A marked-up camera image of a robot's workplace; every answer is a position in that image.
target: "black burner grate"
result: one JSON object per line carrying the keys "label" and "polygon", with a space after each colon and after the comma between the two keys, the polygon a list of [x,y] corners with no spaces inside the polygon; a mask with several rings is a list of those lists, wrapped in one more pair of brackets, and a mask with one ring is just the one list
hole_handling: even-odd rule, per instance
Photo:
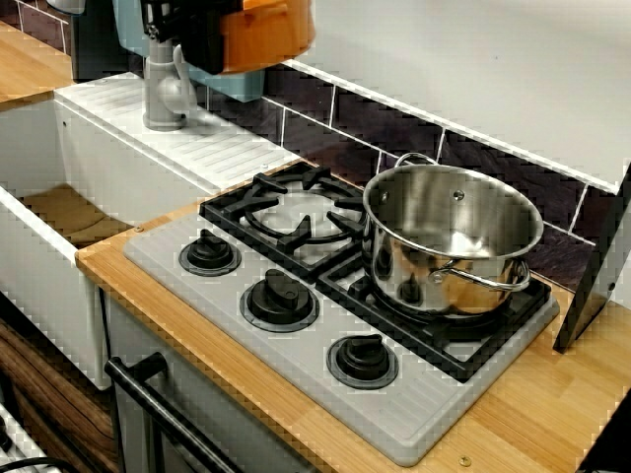
{"label": "black burner grate", "polygon": [[[361,256],[355,256],[317,278],[315,286],[332,300],[379,329],[411,352],[460,382],[467,382],[549,299],[550,288],[532,280],[528,288],[514,293],[506,304],[470,319],[432,317],[432,321],[411,320],[380,303],[364,276],[345,290],[341,279],[362,270]],[[450,342],[480,342],[466,361],[446,351]]]}
{"label": "black burner grate", "polygon": [[[322,189],[339,196],[335,200],[335,206],[362,212],[359,222],[328,212],[326,217],[339,229],[339,233],[332,236],[313,236],[309,216],[305,216],[293,231],[286,234],[266,227],[253,214],[278,205],[278,197],[269,196],[269,193],[287,193],[285,184],[288,182],[300,182],[304,190],[310,190],[319,185]],[[362,231],[367,219],[360,189],[331,176],[328,168],[314,168],[306,163],[297,163],[271,176],[258,174],[252,180],[252,184],[201,204],[199,214],[213,225],[309,283],[312,283],[317,275],[326,269],[359,252]],[[251,227],[242,224],[243,218]],[[295,255],[296,250],[303,245],[325,244],[349,238],[350,241],[347,244],[313,264]]]}

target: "blue object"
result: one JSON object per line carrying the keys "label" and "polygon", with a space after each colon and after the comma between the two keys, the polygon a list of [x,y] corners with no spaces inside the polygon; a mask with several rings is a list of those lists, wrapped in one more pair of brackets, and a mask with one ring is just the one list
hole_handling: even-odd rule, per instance
{"label": "blue object", "polygon": [[[149,38],[144,34],[140,0],[112,0],[120,45],[141,56],[149,56]],[[212,76],[188,66],[190,78],[237,101],[255,101],[263,95],[265,70]]]}

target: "oven door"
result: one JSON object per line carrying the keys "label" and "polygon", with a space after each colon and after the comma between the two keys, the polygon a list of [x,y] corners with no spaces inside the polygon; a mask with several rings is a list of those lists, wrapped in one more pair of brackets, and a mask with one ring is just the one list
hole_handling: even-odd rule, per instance
{"label": "oven door", "polygon": [[145,380],[167,370],[167,361],[155,353],[131,368],[114,357],[105,365],[116,388],[122,389],[143,412],[149,471],[151,473],[243,473],[209,438],[204,436]]}
{"label": "oven door", "polygon": [[244,473],[317,471],[120,304],[105,307],[127,473],[223,472],[204,463],[211,452]]}

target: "black oven handle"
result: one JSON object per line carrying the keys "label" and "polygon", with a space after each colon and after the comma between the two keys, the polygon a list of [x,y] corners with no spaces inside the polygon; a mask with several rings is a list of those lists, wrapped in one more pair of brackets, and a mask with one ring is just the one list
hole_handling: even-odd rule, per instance
{"label": "black oven handle", "polygon": [[131,368],[119,357],[105,364],[105,372],[131,397],[160,430],[178,447],[183,447],[213,473],[243,473],[209,438],[204,436],[167,399],[145,381],[167,370],[167,361],[154,353]]}

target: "stove knob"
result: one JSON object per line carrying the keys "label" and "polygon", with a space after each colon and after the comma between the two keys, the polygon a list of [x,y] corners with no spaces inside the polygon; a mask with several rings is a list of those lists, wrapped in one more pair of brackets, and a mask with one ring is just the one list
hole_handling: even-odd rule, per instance
{"label": "stove knob", "polygon": [[337,352],[337,364],[347,375],[373,381],[389,370],[389,356],[381,335],[349,337]]}
{"label": "stove knob", "polygon": [[11,448],[11,445],[13,445],[13,442],[7,435],[7,427],[4,423],[4,419],[0,417],[0,448],[7,452],[9,448]]}
{"label": "stove knob", "polygon": [[204,229],[190,246],[187,257],[188,262],[198,268],[220,269],[228,266],[235,255],[229,244]]}
{"label": "stove knob", "polygon": [[270,269],[265,273],[265,279],[252,288],[247,306],[261,320],[286,325],[306,318],[314,308],[314,300],[299,281]]}

